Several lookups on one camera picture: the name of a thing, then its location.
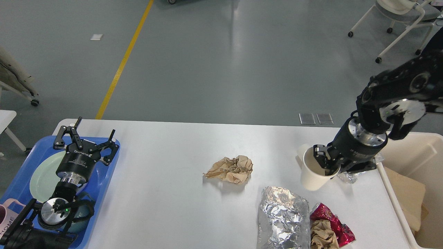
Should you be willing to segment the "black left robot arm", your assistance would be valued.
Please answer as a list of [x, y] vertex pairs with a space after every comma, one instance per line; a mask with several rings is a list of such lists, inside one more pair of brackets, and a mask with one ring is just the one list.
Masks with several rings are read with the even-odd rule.
[[117, 165], [120, 143], [75, 124], [44, 137], [1, 198], [2, 249], [84, 249]]

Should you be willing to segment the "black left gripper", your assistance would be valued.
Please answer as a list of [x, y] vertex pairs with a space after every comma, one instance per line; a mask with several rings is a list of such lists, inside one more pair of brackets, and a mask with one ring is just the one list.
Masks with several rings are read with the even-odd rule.
[[[67, 145], [63, 137], [68, 134], [76, 147], [83, 150], [83, 143], [77, 132], [81, 121], [82, 118], [78, 118], [73, 126], [61, 126], [54, 139], [53, 148], [65, 149]], [[106, 142], [93, 145], [90, 148], [90, 153], [76, 149], [66, 149], [65, 156], [56, 170], [56, 175], [61, 179], [71, 178], [78, 182], [89, 182], [95, 164], [100, 161], [104, 165], [109, 166], [120, 149], [120, 146], [113, 141], [115, 132], [116, 130], [112, 130]], [[110, 149], [109, 154], [102, 156], [101, 153], [107, 149]]]

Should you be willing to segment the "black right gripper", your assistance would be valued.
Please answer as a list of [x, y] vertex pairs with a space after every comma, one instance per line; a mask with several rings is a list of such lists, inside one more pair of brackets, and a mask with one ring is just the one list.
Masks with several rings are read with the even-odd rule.
[[313, 146], [313, 156], [326, 176], [344, 171], [356, 174], [376, 169], [373, 158], [387, 142], [386, 133], [371, 133], [358, 119], [348, 119], [327, 146]]

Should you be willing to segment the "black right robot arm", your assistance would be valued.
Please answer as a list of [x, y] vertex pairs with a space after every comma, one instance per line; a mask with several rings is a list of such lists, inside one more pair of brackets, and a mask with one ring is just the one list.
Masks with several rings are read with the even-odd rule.
[[375, 169], [389, 140], [403, 140], [426, 113], [442, 113], [442, 68], [442, 50], [432, 49], [372, 76], [334, 140], [313, 146], [316, 164], [327, 176]]

